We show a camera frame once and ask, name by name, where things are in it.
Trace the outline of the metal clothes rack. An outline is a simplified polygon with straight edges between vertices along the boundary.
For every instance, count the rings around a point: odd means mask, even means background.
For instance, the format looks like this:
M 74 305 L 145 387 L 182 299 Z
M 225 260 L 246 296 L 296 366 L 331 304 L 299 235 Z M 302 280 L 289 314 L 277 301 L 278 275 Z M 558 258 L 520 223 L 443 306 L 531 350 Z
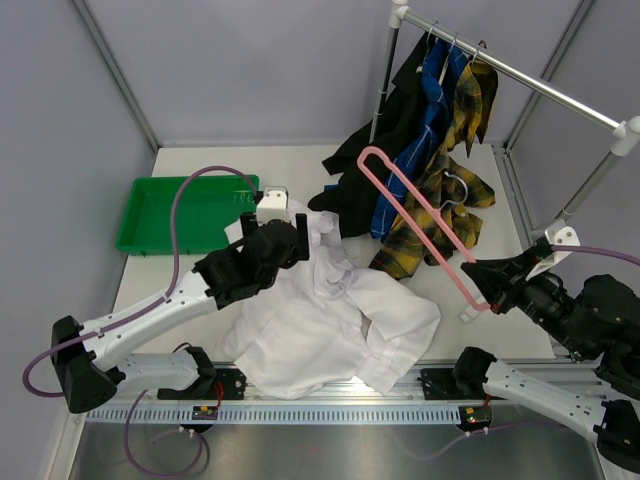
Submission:
M 448 41 L 452 46 L 458 47 L 463 52 L 470 54 L 474 60 L 480 59 L 487 65 L 493 67 L 497 72 L 509 77 L 510 79 L 518 82 L 519 84 L 527 87 L 533 92 L 531 101 L 527 103 L 529 107 L 537 101 L 537 98 L 545 97 L 579 115 L 591 120 L 597 125 L 609 130 L 614 138 L 609 152 L 601 160 L 599 165 L 593 170 L 589 177 L 583 182 L 578 190 L 573 194 L 570 200 L 562 207 L 560 212 L 556 215 L 553 222 L 549 224 L 544 231 L 544 235 L 551 242 L 553 247 L 558 246 L 562 251 L 560 256 L 553 254 L 551 257 L 545 259 L 540 267 L 534 269 L 535 274 L 540 274 L 544 271 L 559 264 L 570 251 L 586 250 L 579 245 L 564 246 L 562 241 L 568 237 L 572 230 L 567 226 L 567 222 L 576 213 L 578 208 L 585 202 L 588 196 L 593 193 L 596 187 L 603 181 L 605 176 L 611 171 L 615 162 L 627 156 L 639 143 L 639 118 L 633 117 L 627 121 L 617 122 L 606 115 L 594 110 L 593 108 L 583 104 L 582 102 L 570 97 L 569 95 L 561 92 L 556 87 L 551 85 L 548 81 L 532 77 L 517 68 L 505 63 L 503 60 L 496 57 L 487 49 L 477 45 L 472 45 L 469 41 L 464 40 L 457 34 L 451 33 L 446 28 L 440 26 L 438 22 L 431 21 L 411 10 L 405 1 L 393 1 L 391 3 L 391 14 L 389 19 L 389 36 L 387 42 L 387 61 L 386 67 L 391 68 L 395 55 L 397 37 L 399 30 L 403 23 L 412 24 L 421 30 L 427 32 L 430 35 L 434 35 L 441 40 Z M 443 229 L 447 237 L 452 241 L 453 245 L 460 251 L 463 257 L 473 263 L 475 258 L 471 252 L 463 246 L 462 242 L 454 235 L 454 232 L 445 221 L 442 219 L 439 211 L 434 208 L 424 196 L 419 193 L 418 189 L 407 179 L 407 177 L 400 171 L 400 169 L 393 164 L 390 158 L 379 148 L 368 146 L 360 153 L 357 159 L 357 166 L 359 170 L 365 175 L 365 177 L 376 187 L 376 189 L 391 202 L 392 206 L 402 216 L 402 218 L 408 223 L 411 230 L 418 236 L 419 240 L 424 246 L 427 247 L 429 252 L 437 260 L 438 264 L 444 269 L 448 277 L 456 285 L 457 289 L 461 292 L 467 301 L 468 308 L 461 314 L 461 319 L 464 321 L 472 320 L 476 318 L 480 313 L 488 311 L 490 304 L 487 302 L 480 302 L 478 298 L 474 297 L 467 289 L 466 285 L 459 278 L 457 273 L 447 263 L 441 253 L 436 249 L 435 245 L 428 239 L 424 232 L 419 228 L 418 224 L 410 217 L 409 213 L 401 206 L 401 204 L 393 197 L 391 192 L 384 186 L 384 184 L 377 179 L 374 173 L 366 166 L 367 157 L 370 155 L 376 156 L 383 165 L 394 175 L 396 175 L 404 186 L 408 188 L 408 191 L 415 196 L 419 204 L 432 215 L 436 223 Z

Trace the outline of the white shirt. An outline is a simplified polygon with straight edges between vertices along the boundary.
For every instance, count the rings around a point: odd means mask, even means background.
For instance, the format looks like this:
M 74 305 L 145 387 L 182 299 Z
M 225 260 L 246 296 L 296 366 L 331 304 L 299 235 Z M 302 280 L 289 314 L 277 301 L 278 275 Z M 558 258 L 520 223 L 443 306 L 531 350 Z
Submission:
M 354 266 L 336 214 L 295 200 L 288 211 L 307 217 L 310 257 L 241 302 L 225 353 L 258 389 L 279 399 L 352 378 L 388 394 L 432 343 L 438 306 L 382 271 Z

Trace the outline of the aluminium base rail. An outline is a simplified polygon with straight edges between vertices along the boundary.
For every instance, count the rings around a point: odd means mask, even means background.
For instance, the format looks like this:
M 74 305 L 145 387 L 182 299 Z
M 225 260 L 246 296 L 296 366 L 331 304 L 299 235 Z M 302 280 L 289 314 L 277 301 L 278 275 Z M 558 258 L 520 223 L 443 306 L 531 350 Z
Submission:
M 540 362 L 512 360 L 509 362 L 513 369 L 548 382 L 558 388 L 568 390 L 577 395 L 607 396 L 607 388 L 593 372 L 593 363 L 572 363 L 568 359 L 546 360 Z M 423 388 L 419 378 L 423 369 L 452 369 L 454 361 L 416 363 L 407 374 L 402 376 L 388 395 L 381 395 L 366 385 L 359 377 L 350 380 L 326 382 L 321 388 L 297 399 L 299 403 L 375 403 L 376 401 L 410 402 L 424 399 Z

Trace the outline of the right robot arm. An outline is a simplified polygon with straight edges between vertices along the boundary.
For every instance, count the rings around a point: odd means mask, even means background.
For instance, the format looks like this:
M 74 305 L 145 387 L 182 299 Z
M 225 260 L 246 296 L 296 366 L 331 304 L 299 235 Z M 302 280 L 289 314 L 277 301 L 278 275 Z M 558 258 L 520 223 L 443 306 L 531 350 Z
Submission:
M 495 314 L 518 309 L 556 340 L 574 362 L 596 361 L 595 375 L 622 394 L 598 400 L 573 394 L 519 372 L 478 347 L 468 346 L 452 372 L 462 396 L 516 402 L 544 415 L 595 444 L 602 457 L 618 467 L 639 470 L 639 298 L 609 274 L 585 280 L 571 297 L 552 273 L 559 253 L 609 256 L 633 264 L 638 258 L 584 246 L 536 244 L 522 254 L 462 264 Z

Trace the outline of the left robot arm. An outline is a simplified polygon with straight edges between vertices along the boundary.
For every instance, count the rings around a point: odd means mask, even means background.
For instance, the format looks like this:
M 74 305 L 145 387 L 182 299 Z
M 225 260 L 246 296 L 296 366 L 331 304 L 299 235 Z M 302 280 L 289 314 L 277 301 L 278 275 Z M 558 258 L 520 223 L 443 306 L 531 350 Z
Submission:
M 169 390 L 187 399 L 212 392 L 216 372 L 202 348 L 137 350 L 187 321 L 258 295 L 280 270 L 308 260 L 306 215 L 246 226 L 244 238 L 197 261 L 168 296 L 84 323 L 70 315 L 54 323 L 50 358 L 71 413 L 89 412 L 125 392 Z

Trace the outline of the yellow plaid shirt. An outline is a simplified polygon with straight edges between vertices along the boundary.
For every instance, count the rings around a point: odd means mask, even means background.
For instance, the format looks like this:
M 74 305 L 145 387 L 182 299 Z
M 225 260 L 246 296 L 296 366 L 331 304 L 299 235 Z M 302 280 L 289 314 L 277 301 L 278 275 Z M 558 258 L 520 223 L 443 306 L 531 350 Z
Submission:
M 498 74 L 488 64 L 473 61 L 463 68 L 454 85 L 444 137 L 428 154 L 426 166 L 413 181 L 467 249 L 478 243 L 483 225 L 482 219 L 469 210 L 488 208 L 495 204 L 496 197 L 491 186 L 456 163 L 450 153 L 460 143 L 470 153 L 475 141 L 484 140 L 497 88 Z M 400 280 L 413 276 L 421 263 L 435 265 L 437 260 L 397 215 L 370 267 Z

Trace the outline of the blue plaid shirt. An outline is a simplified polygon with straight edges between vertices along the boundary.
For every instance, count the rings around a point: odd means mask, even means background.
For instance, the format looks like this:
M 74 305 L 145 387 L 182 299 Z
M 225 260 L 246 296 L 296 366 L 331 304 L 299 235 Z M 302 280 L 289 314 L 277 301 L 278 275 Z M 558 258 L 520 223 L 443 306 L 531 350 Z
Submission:
M 422 45 L 426 51 L 418 56 L 419 63 L 408 70 L 410 80 L 417 86 L 417 114 L 409 122 L 402 149 L 394 155 L 394 164 L 412 181 L 424 171 L 444 139 L 452 115 L 455 84 L 467 64 L 461 50 L 441 39 L 432 37 Z

